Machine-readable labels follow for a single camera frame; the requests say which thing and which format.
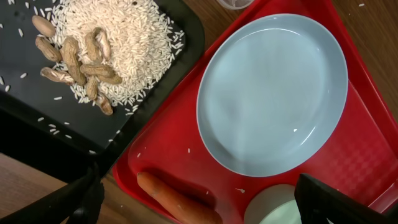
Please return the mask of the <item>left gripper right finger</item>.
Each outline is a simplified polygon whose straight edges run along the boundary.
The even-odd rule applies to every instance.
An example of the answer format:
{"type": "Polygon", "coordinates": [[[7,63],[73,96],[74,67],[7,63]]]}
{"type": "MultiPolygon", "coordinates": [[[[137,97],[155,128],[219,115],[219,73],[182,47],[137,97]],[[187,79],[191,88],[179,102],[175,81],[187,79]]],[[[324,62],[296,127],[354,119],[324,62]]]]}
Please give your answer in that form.
{"type": "Polygon", "coordinates": [[[308,174],[299,175],[294,197],[303,224],[397,223],[397,213],[378,213],[308,174]]]}

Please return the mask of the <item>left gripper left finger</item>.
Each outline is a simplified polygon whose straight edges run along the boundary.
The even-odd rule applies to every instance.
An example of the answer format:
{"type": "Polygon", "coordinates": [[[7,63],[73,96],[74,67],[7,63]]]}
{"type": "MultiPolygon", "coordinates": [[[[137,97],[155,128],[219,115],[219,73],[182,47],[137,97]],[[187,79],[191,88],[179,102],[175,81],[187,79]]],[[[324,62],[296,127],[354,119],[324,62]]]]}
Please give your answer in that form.
{"type": "Polygon", "coordinates": [[[40,200],[1,218],[7,223],[81,223],[96,224],[104,201],[104,185],[99,167],[92,164],[80,179],[46,195],[40,200]]]}

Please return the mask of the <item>light green bowl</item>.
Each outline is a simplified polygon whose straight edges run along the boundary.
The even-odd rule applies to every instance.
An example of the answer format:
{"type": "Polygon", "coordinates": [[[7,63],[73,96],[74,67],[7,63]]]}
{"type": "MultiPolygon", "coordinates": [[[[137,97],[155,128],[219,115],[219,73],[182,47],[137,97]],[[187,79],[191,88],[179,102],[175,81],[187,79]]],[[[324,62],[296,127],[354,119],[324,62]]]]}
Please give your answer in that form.
{"type": "Polygon", "coordinates": [[[244,213],[244,224],[301,224],[294,197],[295,187],[273,185],[259,192],[244,213]]]}

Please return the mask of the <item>light blue plate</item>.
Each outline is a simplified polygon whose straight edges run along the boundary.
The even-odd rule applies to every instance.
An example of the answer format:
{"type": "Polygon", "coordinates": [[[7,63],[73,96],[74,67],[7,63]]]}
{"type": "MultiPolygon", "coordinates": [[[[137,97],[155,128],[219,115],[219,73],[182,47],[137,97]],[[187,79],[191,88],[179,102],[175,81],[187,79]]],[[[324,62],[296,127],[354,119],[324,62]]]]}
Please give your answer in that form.
{"type": "Polygon", "coordinates": [[[298,14],[273,14],[230,35],[209,61],[197,125],[212,157],[250,177],[294,169],[327,142],[343,113],[348,66],[335,36],[298,14]]]}

